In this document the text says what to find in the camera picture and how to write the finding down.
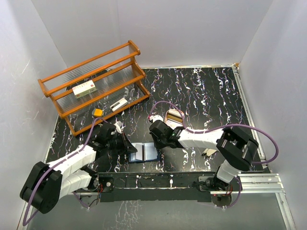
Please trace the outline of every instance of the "orange wooden rack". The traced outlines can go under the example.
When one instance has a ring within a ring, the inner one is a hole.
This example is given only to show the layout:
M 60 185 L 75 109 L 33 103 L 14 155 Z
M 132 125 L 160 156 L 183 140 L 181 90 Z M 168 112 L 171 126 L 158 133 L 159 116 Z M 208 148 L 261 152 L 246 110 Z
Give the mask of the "orange wooden rack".
M 38 82 L 44 95 L 51 98 L 59 116 L 66 120 L 76 136 L 91 128 L 91 110 L 94 108 L 101 108 L 103 118 L 108 119 L 150 96 L 142 84 L 146 75 L 135 60 L 139 54 L 139 48 L 129 40 Z M 88 80 L 95 83 L 97 91 L 75 98 L 72 87 Z M 110 105 L 122 97 L 127 97 L 129 103 L 112 112 Z

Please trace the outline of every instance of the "black marble surface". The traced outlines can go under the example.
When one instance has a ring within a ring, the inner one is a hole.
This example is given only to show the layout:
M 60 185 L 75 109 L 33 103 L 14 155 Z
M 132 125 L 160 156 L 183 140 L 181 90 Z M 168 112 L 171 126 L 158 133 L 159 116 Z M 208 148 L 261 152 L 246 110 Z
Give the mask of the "black marble surface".
M 143 101 L 108 120 L 123 122 L 131 142 L 152 142 L 149 134 L 148 114 L 157 101 L 170 101 L 185 113 L 190 127 L 213 128 L 227 123 L 248 124 L 236 80 L 231 68 L 184 68 L 145 69 L 143 84 L 151 93 L 150 99 Z M 154 110 L 164 116 L 169 105 L 161 103 Z M 57 160 L 74 151 L 86 139 L 88 132 L 74 137 L 65 120 L 58 119 L 47 162 Z M 204 149 L 164 148 L 159 162 L 128 163 L 128 155 L 106 152 L 89 167 L 100 173 L 114 172 L 214 172 L 224 161 L 221 154 L 206 159 L 201 156 Z M 262 166 L 254 166 L 254 171 L 262 171 Z

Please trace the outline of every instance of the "purple cable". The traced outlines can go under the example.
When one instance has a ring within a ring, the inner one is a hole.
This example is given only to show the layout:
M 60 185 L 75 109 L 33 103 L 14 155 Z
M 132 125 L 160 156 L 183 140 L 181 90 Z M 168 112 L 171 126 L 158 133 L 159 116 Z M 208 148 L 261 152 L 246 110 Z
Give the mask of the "purple cable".
M 275 146 L 276 152 L 275 152 L 275 155 L 274 155 L 271 159 L 269 159 L 269 160 L 267 160 L 267 161 L 260 161 L 260 162 L 253 161 L 252 164 L 267 164 L 267 163 L 272 162 L 273 160 L 275 160 L 275 159 L 278 157 L 279 148 L 278 148 L 278 145 L 277 145 L 276 141 L 275 141 L 275 140 L 273 139 L 273 137 L 271 137 L 268 133 L 266 133 L 266 132 L 264 132 L 264 131 L 262 131 L 261 129 L 256 128 L 256 127 L 247 126 L 247 125 L 243 125 L 243 124 L 228 124 L 228 125 L 225 125 L 225 126 L 216 127 L 216 128 L 212 128 L 212 129 L 209 129 L 209 130 L 200 130 L 200 131 L 196 131 L 196 130 L 195 130 L 195 131 L 194 131 L 194 130 L 189 129 L 189 128 L 186 127 L 186 124 L 184 123 L 184 116 L 182 115 L 182 113 L 180 112 L 180 110 L 179 110 L 174 104 L 172 104 L 172 103 L 170 103 L 170 102 L 167 102 L 167 101 L 159 101 L 159 102 L 156 102 L 156 103 L 153 105 L 153 107 L 152 107 L 152 109 L 151 109 L 151 111 L 150 111 L 150 113 L 149 113 L 148 118 L 152 115 L 154 108 L 155 108 L 155 107 L 157 106 L 157 104 L 159 104 L 159 103 L 167 103 L 167 104 L 170 104 L 172 107 L 174 107 L 174 108 L 179 112 L 179 114 L 180 114 L 180 116 L 181 116 L 181 118 L 182 118 L 182 125 L 183 125 L 183 127 L 186 129 L 186 131 L 188 131 L 188 132 L 190 132 L 190 133 L 193 133 L 193 134 L 209 133 L 209 132 L 213 132 L 213 131 L 216 131 L 216 130 L 218 130 L 218 129 L 221 129 L 221 128 L 228 128 L 228 127 L 244 127 L 244 128 L 253 129 L 253 130 L 257 131 L 257 132 L 262 133 L 262 134 L 265 135 L 268 139 L 270 139 L 270 141 L 273 143 L 273 145 Z
M 85 146 L 87 145 L 89 139 L 91 138 L 91 135 L 92 135 L 92 132 L 93 132 L 93 128 L 94 128 L 95 123 L 96 123 L 97 120 L 103 120 L 104 122 L 106 122 L 106 120 L 102 119 L 101 117 L 95 118 L 95 120 L 94 120 L 93 123 L 92 123 L 91 130 L 90 130 L 90 132 L 89 132 L 89 134 L 88 134 L 88 137 L 87 137 L 87 139 L 86 139 L 86 141 L 85 141 L 83 147 L 82 147 L 79 151 L 76 151 L 76 152 L 74 152 L 72 155 L 70 155 L 70 156 L 68 157 L 68 159 L 71 158 L 71 157 L 73 157 L 73 156 L 75 156 L 75 155 L 78 154 L 79 152 L 83 151 L 83 149 L 84 149 Z M 31 204 L 32 204 L 34 195 L 35 195 L 35 193 L 36 193 L 37 190 L 38 190 L 38 187 L 39 187 L 40 184 L 43 182 L 44 178 L 45 178 L 54 168 L 56 168 L 57 166 L 59 166 L 60 164 L 62 164 L 62 163 L 65 162 L 65 161 L 66 161 L 66 159 L 63 159 L 63 160 L 59 161 L 58 163 L 56 163 L 55 165 L 53 165 L 51 168 L 49 168 L 49 169 L 41 176 L 41 178 L 38 180 L 38 182 L 36 183 L 36 185 L 35 185 L 35 187 L 34 187 L 34 189 L 33 189 L 33 192 L 31 193 L 31 196 L 30 196 L 30 199 L 29 199 L 29 202 L 28 202 L 28 206 L 27 206 L 27 208 L 26 208 L 26 210 L 25 210 L 24 219 L 23 219 L 23 226 L 26 226 L 26 225 L 33 219 L 33 217 L 38 213 L 38 210 L 36 210 L 36 211 L 33 213 L 33 215 L 30 216 L 30 218 L 29 218 L 28 220 L 26 220 L 26 218 L 27 218 L 27 216 L 28 216 L 28 214 L 29 214 L 30 206 L 31 206 Z

